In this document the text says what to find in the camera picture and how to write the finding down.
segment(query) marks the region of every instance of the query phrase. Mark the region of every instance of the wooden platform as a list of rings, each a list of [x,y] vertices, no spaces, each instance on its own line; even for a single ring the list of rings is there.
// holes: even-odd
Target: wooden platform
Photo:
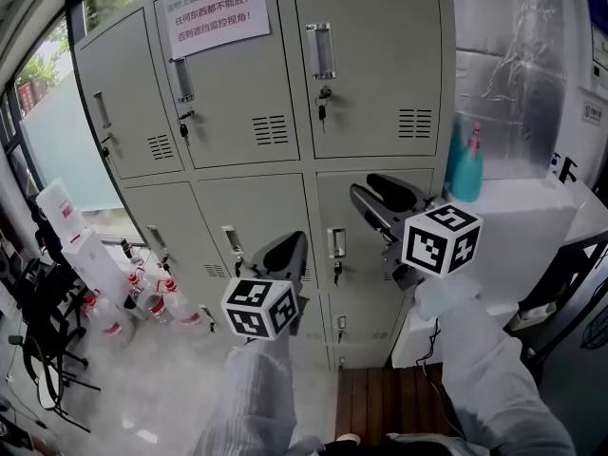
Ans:
[[[442,365],[427,366],[427,373],[453,413],[441,383]],[[454,435],[440,396],[416,368],[341,370],[335,435],[348,432],[359,435],[363,446],[381,444],[389,432]]]

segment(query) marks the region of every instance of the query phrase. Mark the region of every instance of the locker door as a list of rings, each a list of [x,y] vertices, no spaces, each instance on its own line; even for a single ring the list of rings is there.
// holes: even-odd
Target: locker door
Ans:
[[[205,6],[214,2],[205,2]],[[171,88],[187,119],[196,168],[299,159],[287,67],[276,0],[266,0],[271,33],[192,54],[171,62],[164,3],[156,3]],[[180,103],[180,76],[193,100]]]
[[[152,65],[143,10],[77,51],[86,105],[121,179],[183,170]]]
[[[434,155],[442,68],[439,1],[296,4],[315,155]],[[307,30],[320,24],[330,30]],[[335,78],[315,79],[320,70],[334,70]],[[325,129],[315,104],[322,86],[332,90]]]
[[[309,240],[307,275],[301,294],[309,298],[298,337],[323,342],[323,322],[316,289],[313,250],[310,241],[304,185],[300,174],[250,178],[202,180],[196,188],[202,213],[224,263],[237,261],[222,226],[233,226],[245,259],[275,238],[303,231]]]
[[[369,171],[388,174],[408,181],[423,191],[430,189],[432,170]],[[351,203],[351,184],[366,184],[369,172],[320,173],[317,177],[321,222],[326,241],[324,261],[331,278],[330,304],[332,308],[333,342],[337,343],[337,318],[345,316],[346,329],[336,349],[336,360],[341,351],[349,352],[359,345],[358,366],[381,366],[390,353],[390,336],[399,315],[403,293],[393,280],[385,276],[380,257],[386,242],[374,232]],[[337,286],[333,284],[333,265],[329,256],[328,230],[343,228],[346,236],[345,255],[338,259],[343,272]]]
[[[220,326],[225,326],[219,306],[228,274],[200,214],[189,182],[132,187],[124,198],[140,229],[159,258],[169,253],[172,274],[182,291],[204,304]],[[150,228],[155,227],[156,234]]]

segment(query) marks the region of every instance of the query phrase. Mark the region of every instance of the plastic sheet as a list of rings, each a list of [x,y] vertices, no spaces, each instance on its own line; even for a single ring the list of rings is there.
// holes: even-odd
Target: plastic sheet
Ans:
[[[484,177],[546,176],[565,91],[561,0],[454,0],[455,127],[482,125]]]

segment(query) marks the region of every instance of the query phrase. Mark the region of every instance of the white sleeve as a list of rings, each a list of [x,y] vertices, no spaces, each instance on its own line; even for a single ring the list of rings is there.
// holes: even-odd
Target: white sleeve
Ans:
[[[283,456],[295,428],[289,336],[235,349],[225,377],[196,456]]]
[[[542,402],[508,336],[477,299],[443,313],[443,383],[471,443],[504,456],[572,456],[572,440]]]

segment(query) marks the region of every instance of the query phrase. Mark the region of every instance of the locker vent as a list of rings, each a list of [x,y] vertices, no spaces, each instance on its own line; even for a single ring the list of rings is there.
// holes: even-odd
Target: locker vent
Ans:
[[[173,148],[171,142],[166,135],[159,135],[158,137],[149,137],[148,145],[150,145],[150,151],[155,161],[160,159],[170,159],[173,157]]]
[[[399,138],[428,139],[430,138],[431,123],[431,110],[399,110]]]
[[[257,145],[270,145],[272,143],[287,143],[287,125],[285,115],[271,117],[258,117],[252,119]]]
[[[205,270],[210,277],[226,277],[224,269],[222,269],[220,265],[205,265]]]

